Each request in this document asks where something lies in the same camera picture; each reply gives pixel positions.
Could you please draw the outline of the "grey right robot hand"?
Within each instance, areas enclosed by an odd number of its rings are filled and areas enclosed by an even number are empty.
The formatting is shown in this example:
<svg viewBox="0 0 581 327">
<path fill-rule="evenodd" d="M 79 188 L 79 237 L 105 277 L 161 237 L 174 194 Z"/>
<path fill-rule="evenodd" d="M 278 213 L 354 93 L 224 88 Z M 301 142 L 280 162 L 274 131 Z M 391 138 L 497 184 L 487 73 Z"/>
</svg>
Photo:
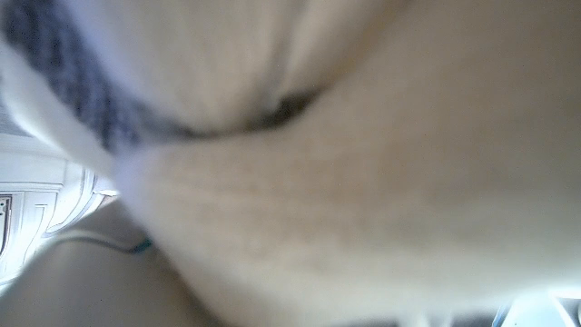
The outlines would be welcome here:
<svg viewBox="0 0 581 327">
<path fill-rule="evenodd" d="M 5 327 L 205 327 L 221 321 L 114 201 L 50 239 L 1 297 Z"/>
</svg>

